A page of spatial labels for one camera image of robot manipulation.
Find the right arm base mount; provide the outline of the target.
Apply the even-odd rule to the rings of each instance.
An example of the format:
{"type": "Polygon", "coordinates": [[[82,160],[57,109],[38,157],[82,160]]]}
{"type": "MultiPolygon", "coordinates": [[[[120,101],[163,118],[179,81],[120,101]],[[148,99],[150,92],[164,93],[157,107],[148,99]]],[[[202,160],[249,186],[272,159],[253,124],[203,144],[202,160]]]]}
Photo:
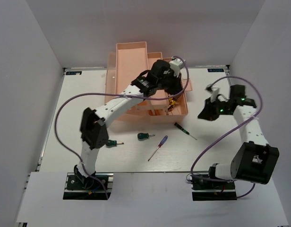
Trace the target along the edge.
{"type": "Polygon", "coordinates": [[[192,188],[193,201],[235,201],[237,194],[234,182],[212,182],[199,180],[188,174],[186,177],[192,188]]]}

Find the black green precision screwdriver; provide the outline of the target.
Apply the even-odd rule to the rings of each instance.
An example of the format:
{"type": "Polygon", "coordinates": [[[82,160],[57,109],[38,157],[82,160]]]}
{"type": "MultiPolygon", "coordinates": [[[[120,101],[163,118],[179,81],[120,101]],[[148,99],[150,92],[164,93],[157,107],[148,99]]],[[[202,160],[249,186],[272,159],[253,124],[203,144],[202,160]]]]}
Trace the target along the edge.
{"type": "Polygon", "coordinates": [[[193,139],[197,140],[194,136],[192,136],[186,129],[184,129],[181,125],[179,125],[177,122],[174,123],[174,126],[177,127],[179,130],[181,130],[183,133],[189,135],[193,139]]]}

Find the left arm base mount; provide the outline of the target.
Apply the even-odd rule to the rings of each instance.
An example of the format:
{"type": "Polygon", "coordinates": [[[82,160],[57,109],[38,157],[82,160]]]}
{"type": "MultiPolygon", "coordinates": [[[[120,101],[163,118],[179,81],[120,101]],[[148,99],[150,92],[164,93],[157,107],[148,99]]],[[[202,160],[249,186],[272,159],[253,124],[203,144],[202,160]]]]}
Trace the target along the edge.
{"type": "MultiPolygon", "coordinates": [[[[104,184],[109,198],[113,187],[113,174],[99,173],[95,176],[104,184]]],[[[68,173],[63,200],[106,201],[107,197],[98,181],[91,179],[90,182],[83,185],[74,173],[68,173]]]]}

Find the blue handled screwdriver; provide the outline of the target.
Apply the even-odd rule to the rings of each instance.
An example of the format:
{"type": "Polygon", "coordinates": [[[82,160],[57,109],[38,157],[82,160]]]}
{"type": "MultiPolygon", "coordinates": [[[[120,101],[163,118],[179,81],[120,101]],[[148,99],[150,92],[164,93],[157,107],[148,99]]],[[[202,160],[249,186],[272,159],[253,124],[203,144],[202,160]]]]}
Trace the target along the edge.
{"type": "Polygon", "coordinates": [[[163,139],[160,141],[160,143],[158,144],[158,146],[155,149],[155,151],[152,153],[152,155],[149,157],[149,159],[147,161],[150,161],[152,159],[152,157],[155,155],[155,153],[158,151],[158,149],[160,149],[163,146],[163,144],[167,141],[167,139],[168,139],[168,136],[165,135],[163,137],[163,139]]]}

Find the yellow black pliers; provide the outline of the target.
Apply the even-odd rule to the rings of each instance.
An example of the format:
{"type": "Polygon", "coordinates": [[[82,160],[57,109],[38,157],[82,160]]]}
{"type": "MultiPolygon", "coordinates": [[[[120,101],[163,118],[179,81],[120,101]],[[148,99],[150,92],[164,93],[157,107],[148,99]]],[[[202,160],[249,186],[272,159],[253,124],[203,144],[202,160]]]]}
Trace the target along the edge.
{"type": "Polygon", "coordinates": [[[150,116],[168,116],[169,112],[165,109],[154,109],[154,110],[148,110],[148,113],[150,116]]]}

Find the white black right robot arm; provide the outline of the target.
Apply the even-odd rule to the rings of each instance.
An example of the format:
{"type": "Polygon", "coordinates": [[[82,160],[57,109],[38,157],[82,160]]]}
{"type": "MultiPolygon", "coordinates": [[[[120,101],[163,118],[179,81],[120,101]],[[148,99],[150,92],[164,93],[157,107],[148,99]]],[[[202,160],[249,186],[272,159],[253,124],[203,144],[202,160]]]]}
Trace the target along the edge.
{"type": "Polygon", "coordinates": [[[242,145],[229,164],[213,164],[209,168],[208,184],[220,188],[225,181],[242,180],[267,184],[279,158],[279,150],[265,139],[255,114],[255,100],[248,98],[244,85],[230,87],[229,98],[222,101],[216,87],[208,87],[211,96],[198,115],[199,119],[215,121],[221,115],[232,115],[238,125],[242,145]]]}

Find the green stubby screwdriver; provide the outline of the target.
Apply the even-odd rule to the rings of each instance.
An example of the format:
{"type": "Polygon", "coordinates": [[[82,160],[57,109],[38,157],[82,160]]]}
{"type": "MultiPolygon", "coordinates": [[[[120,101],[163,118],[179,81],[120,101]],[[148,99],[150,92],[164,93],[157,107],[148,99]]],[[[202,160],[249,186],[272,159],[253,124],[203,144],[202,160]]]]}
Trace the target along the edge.
{"type": "Polygon", "coordinates": [[[124,145],[124,142],[117,142],[116,140],[108,140],[106,143],[106,147],[115,147],[118,145],[124,145]]]}
{"type": "Polygon", "coordinates": [[[137,139],[142,141],[142,140],[147,140],[150,137],[155,136],[155,134],[149,134],[149,133],[138,133],[137,134],[137,139]]]}

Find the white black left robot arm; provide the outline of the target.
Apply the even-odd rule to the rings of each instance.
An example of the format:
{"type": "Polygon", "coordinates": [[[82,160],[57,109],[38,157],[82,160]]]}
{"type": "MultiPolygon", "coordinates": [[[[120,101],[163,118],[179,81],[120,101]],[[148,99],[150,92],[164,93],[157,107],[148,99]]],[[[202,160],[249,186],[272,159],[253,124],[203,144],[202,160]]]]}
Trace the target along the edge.
{"type": "Polygon", "coordinates": [[[109,139],[107,129],[111,123],[144,100],[153,100],[158,90],[164,90],[171,97],[180,96],[184,91],[180,71],[184,67],[185,62],[179,57],[173,57],[170,62],[157,60],[150,70],[140,73],[119,97],[94,110],[84,110],[80,131],[82,142],[88,145],[88,149],[82,151],[81,161],[74,168],[79,176],[79,185],[85,189],[93,186],[96,159],[99,149],[109,139]]]}

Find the yellow long nose pliers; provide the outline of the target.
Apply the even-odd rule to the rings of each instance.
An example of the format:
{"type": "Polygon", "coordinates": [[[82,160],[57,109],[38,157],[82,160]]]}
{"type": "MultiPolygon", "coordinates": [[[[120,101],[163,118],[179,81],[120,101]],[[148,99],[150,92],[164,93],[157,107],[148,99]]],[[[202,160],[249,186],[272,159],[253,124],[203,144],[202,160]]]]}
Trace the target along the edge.
{"type": "Polygon", "coordinates": [[[171,112],[173,109],[174,109],[174,107],[175,107],[175,105],[176,105],[176,102],[177,102],[177,99],[176,98],[169,98],[169,106],[168,106],[168,112],[171,112]]]}

